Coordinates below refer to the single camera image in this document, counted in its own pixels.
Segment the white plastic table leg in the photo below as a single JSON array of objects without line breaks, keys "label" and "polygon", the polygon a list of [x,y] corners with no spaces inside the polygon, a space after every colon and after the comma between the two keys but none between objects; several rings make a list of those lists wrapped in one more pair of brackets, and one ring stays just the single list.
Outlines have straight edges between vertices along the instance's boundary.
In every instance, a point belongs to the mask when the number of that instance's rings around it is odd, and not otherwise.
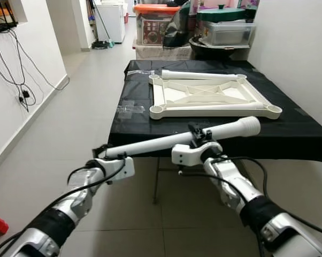
[{"label": "white plastic table leg", "polygon": [[197,73],[197,72],[181,72],[171,70],[161,70],[161,78],[163,79],[227,79],[237,80],[246,79],[246,75],[241,74],[214,74],[214,73]]},{"label": "white plastic table leg", "polygon": [[[217,126],[203,128],[205,132],[212,132],[212,141],[231,139],[235,137],[251,137],[260,132],[260,121],[257,117],[243,117],[236,122],[224,123]],[[176,144],[189,143],[192,139],[190,132],[166,135],[158,139],[142,140],[128,145],[114,146],[108,149],[109,156],[135,156],[164,149],[170,149]]]}]

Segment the white plastic children table top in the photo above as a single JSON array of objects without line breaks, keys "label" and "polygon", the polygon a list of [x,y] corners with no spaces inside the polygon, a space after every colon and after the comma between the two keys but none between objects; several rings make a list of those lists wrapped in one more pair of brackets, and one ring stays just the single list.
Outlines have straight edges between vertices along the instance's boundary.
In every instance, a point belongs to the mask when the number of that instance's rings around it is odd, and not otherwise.
[{"label": "white plastic children table top", "polygon": [[248,79],[163,79],[150,75],[150,118],[265,117],[278,119],[283,108],[273,104]]}]

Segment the clear tape strip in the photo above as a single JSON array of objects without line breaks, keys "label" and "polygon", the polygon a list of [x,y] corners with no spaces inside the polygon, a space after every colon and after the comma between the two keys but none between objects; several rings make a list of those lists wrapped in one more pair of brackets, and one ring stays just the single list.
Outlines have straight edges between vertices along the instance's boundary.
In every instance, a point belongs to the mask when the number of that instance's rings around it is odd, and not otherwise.
[{"label": "clear tape strip", "polygon": [[143,105],[136,104],[134,100],[123,100],[117,105],[115,118],[130,119],[134,115],[145,113]]},{"label": "clear tape strip", "polygon": [[130,75],[149,76],[149,75],[154,75],[154,74],[155,74],[154,70],[126,70],[125,71],[126,76],[130,76]]}]

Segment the black wok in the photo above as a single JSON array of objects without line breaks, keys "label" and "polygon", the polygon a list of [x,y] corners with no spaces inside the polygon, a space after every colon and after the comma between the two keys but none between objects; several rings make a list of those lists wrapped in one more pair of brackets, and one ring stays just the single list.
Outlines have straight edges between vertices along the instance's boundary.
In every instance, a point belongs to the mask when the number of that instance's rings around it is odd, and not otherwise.
[{"label": "black wok", "polygon": [[231,61],[231,56],[240,50],[247,50],[249,47],[218,47],[204,44],[195,36],[189,39],[189,45],[193,52],[195,61]]}]

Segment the beige table cover cloth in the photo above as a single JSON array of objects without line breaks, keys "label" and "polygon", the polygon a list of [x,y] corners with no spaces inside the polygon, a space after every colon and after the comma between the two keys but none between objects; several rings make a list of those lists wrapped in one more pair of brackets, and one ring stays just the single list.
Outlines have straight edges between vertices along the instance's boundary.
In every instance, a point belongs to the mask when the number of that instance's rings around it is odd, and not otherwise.
[{"label": "beige table cover cloth", "polygon": [[193,56],[193,50],[189,45],[168,48],[162,45],[133,44],[132,48],[136,59],[140,61],[188,61]]}]

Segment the black power adapter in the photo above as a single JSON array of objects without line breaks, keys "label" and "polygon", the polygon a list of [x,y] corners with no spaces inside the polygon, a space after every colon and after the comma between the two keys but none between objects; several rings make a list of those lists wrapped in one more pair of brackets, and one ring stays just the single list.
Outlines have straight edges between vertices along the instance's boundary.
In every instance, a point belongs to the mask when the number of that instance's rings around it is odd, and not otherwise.
[{"label": "black power adapter", "polygon": [[19,96],[19,101],[24,105],[24,106],[31,106],[34,103],[29,103],[28,100],[31,98],[31,93],[28,90],[22,90],[21,91],[21,96]]}]

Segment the black tablecloth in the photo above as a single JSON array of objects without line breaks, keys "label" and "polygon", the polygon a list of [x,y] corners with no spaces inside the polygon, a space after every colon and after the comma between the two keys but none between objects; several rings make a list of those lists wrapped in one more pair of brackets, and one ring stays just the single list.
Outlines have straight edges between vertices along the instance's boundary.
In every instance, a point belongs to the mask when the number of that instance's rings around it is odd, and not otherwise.
[{"label": "black tablecloth", "polygon": [[257,71],[247,61],[151,61],[134,59],[124,70],[124,87],[117,105],[123,100],[134,100],[146,108],[145,113],[130,119],[115,118],[105,127],[105,142],[113,146],[128,145],[142,140],[156,139],[166,135],[188,132],[189,123],[210,127],[230,123],[232,117],[161,118],[149,117],[148,108],[152,104],[152,92],[148,76],[126,76],[126,70],[161,70],[200,72],[216,74],[242,74],[266,98],[283,108],[278,119],[261,118],[261,130],[251,137],[222,139],[220,144],[227,156],[248,156],[256,159],[285,159],[322,162],[322,125],[314,120],[303,108],[291,100],[266,75]]}]

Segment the mop with green head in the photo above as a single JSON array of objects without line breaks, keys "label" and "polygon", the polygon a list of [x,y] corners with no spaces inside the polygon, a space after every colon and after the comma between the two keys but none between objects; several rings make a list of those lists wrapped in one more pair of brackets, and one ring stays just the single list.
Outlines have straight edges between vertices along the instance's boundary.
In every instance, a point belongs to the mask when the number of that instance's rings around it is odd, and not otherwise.
[{"label": "mop with green head", "polygon": [[95,41],[91,44],[91,48],[95,50],[103,50],[112,48],[114,46],[114,42],[100,39],[99,37],[99,29],[97,28],[97,25],[99,25],[99,22],[97,19],[100,19],[102,16],[99,13],[99,10],[97,9],[97,5],[94,3],[94,0],[88,0],[88,3],[90,5],[90,9],[93,13],[93,20],[94,20],[94,35],[95,35]]}]

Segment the clear container with green lid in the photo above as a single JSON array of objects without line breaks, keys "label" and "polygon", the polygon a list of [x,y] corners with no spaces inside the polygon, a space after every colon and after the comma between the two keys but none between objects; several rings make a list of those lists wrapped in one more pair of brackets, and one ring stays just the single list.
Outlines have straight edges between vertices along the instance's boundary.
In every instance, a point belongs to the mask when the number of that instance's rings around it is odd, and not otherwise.
[{"label": "clear container with green lid", "polygon": [[199,10],[198,41],[209,47],[249,48],[254,28],[253,12],[244,8],[217,7]]}]

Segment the black bag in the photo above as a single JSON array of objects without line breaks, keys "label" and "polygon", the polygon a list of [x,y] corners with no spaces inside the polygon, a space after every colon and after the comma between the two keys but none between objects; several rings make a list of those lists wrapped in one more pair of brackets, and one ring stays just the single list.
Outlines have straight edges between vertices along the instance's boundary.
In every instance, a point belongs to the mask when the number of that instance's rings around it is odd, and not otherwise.
[{"label": "black bag", "polygon": [[193,36],[197,5],[200,0],[169,0],[168,7],[179,7],[168,23],[163,37],[164,48],[185,46]]}]

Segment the clear storage box orange lid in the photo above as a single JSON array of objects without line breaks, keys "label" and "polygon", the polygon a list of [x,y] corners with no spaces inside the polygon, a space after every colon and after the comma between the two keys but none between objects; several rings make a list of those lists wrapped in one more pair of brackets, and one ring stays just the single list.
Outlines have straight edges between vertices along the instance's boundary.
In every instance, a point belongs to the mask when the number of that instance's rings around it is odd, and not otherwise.
[{"label": "clear storage box orange lid", "polygon": [[139,3],[134,5],[136,15],[136,44],[161,45],[173,16],[180,10],[177,5]]}]

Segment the white chest appliance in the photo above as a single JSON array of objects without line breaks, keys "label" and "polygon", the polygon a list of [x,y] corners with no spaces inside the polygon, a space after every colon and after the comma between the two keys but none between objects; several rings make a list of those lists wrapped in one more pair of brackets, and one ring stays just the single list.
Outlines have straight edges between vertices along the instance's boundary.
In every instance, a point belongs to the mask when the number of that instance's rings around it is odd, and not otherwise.
[{"label": "white chest appliance", "polygon": [[128,4],[124,0],[108,0],[96,3],[97,37],[100,41],[122,43],[125,37],[125,19]]}]

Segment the black router with antennas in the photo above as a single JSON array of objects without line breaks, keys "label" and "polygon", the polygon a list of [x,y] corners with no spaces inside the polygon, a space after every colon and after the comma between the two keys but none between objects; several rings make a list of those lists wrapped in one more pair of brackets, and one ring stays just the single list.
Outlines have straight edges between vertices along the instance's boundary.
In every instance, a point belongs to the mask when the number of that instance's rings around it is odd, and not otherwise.
[{"label": "black router with antennas", "polygon": [[6,32],[17,27],[18,20],[14,15],[9,0],[0,0],[0,32]]}]

